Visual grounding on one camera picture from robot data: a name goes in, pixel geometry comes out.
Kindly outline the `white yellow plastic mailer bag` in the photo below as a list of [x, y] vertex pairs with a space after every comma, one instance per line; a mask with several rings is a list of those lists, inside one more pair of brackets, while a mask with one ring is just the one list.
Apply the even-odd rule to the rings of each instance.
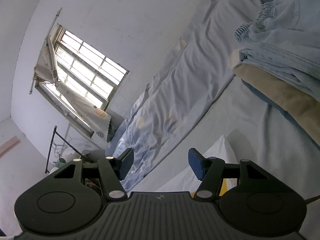
[[163, 186], [161, 186], [158, 192], [182, 192], [188, 191], [191, 196], [195, 195], [197, 188], [201, 181], [200, 179], [209, 170], [212, 159], [219, 158], [225, 161], [226, 164], [237, 164], [236, 155], [230, 146], [228, 140], [222, 135], [209, 150], [207, 150], [203, 157], [204, 161], [201, 161], [192, 154], [189, 158], [189, 167], [185, 168], [182, 172], [169, 180]]

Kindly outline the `blue pillow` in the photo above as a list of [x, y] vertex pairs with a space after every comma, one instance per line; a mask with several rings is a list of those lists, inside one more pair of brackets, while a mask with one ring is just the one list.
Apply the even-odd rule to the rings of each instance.
[[105, 155], [108, 157], [114, 154], [118, 141], [125, 132], [126, 125], [121, 115], [110, 109], [107, 109], [106, 113], [111, 116], [107, 135], [107, 148], [105, 150]]

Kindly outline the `patterned window curtain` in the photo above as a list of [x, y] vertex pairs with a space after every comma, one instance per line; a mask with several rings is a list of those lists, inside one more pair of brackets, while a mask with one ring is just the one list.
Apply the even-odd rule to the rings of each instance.
[[54, 85], [90, 129], [101, 139], [107, 140], [111, 116], [63, 83], [59, 78], [57, 67], [54, 47], [50, 37], [47, 36], [34, 67], [33, 79]]

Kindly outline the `blue printed bed sheet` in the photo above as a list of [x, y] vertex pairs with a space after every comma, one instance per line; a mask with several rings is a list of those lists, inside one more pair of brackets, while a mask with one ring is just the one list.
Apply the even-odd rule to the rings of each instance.
[[155, 192], [188, 166], [190, 148], [204, 153], [222, 135], [238, 160], [255, 162], [305, 199], [319, 195], [319, 149], [238, 77], [195, 128], [133, 190]]

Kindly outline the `black clothes rack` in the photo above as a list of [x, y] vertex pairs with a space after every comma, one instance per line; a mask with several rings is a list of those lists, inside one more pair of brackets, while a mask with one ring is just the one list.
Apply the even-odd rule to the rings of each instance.
[[[55, 136], [58, 136], [63, 142], [64, 144], [62, 145], [58, 145], [54, 142]], [[45, 167], [45, 174], [49, 173], [48, 167], [49, 167], [49, 161], [50, 161], [50, 156], [52, 151], [54, 152], [55, 155], [57, 155], [57, 158], [61, 158], [63, 152], [67, 149], [67, 148], [71, 148], [75, 153], [77, 153], [80, 157], [83, 157], [84, 159], [86, 159], [86, 157], [80, 153], [74, 146], [71, 145], [70, 142], [68, 142], [58, 131], [57, 131], [57, 126], [55, 125], [53, 128], [53, 133], [52, 133], [52, 137], [50, 140], [50, 144], [49, 144], [49, 150], [48, 150], [48, 155], [47, 155], [47, 161], [46, 161], [46, 167]]]

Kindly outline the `crumpled blue duvet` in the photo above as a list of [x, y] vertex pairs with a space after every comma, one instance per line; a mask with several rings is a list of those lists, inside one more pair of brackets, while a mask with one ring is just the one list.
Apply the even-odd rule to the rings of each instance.
[[181, 41], [146, 85], [113, 137], [107, 155], [131, 148], [122, 186], [131, 191], [190, 133], [233, 78], [235, 31], [255, 19], [261, 0], [201, 0]]

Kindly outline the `window with bars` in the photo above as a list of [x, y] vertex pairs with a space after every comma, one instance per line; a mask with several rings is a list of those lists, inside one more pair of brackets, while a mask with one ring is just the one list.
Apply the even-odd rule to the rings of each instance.
[[[48, 37], [52, 41], [58, 61], [60, 80], [106, 112], [128, 70], [60, 24], [55, 26]], [[96, 135], [54, 85], [36, 80], [35, 82], [54, 106], [68, 119], [73, 120], [85, 134]]]

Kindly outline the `folded beige garment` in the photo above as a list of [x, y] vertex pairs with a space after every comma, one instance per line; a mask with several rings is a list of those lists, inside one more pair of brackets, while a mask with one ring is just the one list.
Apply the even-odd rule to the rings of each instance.
[[319, 102], [316, 99], [256, 66], [239, 64], [233, 72], [254, 95], [275, 107], [319, 147]]

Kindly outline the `folded light blue jeans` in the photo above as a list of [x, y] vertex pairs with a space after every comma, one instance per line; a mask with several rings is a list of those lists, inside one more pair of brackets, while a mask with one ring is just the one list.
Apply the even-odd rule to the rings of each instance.
[[319, 99], [319, 0], [274, 0], [240, 26], [240, 62]]

